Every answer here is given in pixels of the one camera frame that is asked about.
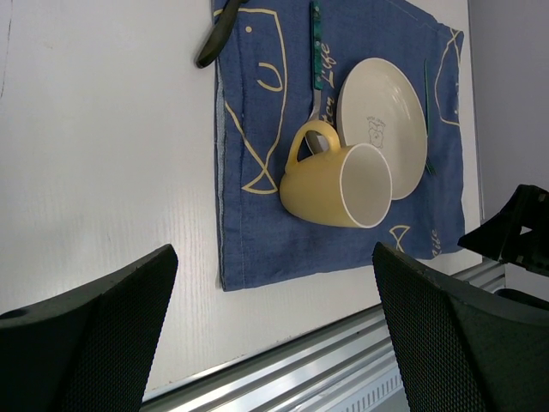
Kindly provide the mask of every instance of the white surface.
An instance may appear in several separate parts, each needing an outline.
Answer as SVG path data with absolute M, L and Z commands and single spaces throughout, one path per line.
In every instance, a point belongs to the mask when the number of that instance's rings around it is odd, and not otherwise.
M 394 199 L 418 186 L 427 159 L 425 115 L 412 84 L 394 64 L 368 58 L 351 70 L 340 92 L 337 130 L 347 145 L 369 143 L 381 151 Z
M 465 0 L 415 3 L 468 39 Z M 216 287 L 214 68 L 192 63 L 208 1 L 15 2 L 7 45 L 10 7 L 0 0 L 0 312 L 173 243 L 179 272 L 152 390 L 378 303 L 371 268 Z M 467 42 L 461 85 L 469 230 L 479 199 Z M 433 264 L 479 261 L 458 255 Z

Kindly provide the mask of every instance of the white table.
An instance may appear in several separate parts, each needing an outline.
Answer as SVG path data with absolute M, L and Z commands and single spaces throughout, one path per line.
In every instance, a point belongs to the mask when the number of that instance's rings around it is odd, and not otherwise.
M 229 294 L 216 285 L 214 69 L 192 63 L 209 3 L 27 0 L 12 15 L 0 0 L 0 313 L 172 243 L 178 279 L 149 391 L 379 302 L 371 268 Z M 480 207 L 467 1 L 413 3 L 466 34 L 470 230 Z M 453 273 L 479 261 L 462 251 L 431 264 Z

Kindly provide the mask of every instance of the black handle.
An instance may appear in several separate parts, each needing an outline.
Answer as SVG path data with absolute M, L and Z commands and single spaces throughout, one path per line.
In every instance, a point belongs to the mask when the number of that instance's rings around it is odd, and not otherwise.
M 240 4 L 248 3 L 249 0 L 229 0 L 221 13 L 219 20 L 209 34 L 208 41 L 198 54 L 196 65 L 202 69 L 209 66 L 221 53 L 226 42 L 229 40 L 234 22 L 237 20 L 237 13 Z

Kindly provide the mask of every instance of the blue placemat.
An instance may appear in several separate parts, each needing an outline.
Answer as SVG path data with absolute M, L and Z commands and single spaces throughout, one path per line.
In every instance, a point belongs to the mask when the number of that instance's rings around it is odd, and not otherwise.
M 214 9 L 225 0 L 215 0 Z M 429 157 L 437 176 L 393 202 L 374 229 L 324 227 L 282 207 L 288 150 L 312 102 L 309 1 L 250 0 L 218 62 L 217 194 L 220 274 L 227 291 L 371 264 L 376 242 L 415 258 L 457 251 L 464 233 L 458 72 L 463 34 L 402 0 L 321 0 L 322 118 L 334 123 L 355 64 L 384 58 L 431 96 Z

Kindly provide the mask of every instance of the printed graphic on plate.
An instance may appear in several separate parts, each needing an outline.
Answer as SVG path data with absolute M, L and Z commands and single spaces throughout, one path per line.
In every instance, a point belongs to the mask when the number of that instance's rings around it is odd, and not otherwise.
M 370 143 L 377 148 L 383 147 L 383 132 L 385 131 L 385 123 L 380 118 L 368 117 L 370 135 Z

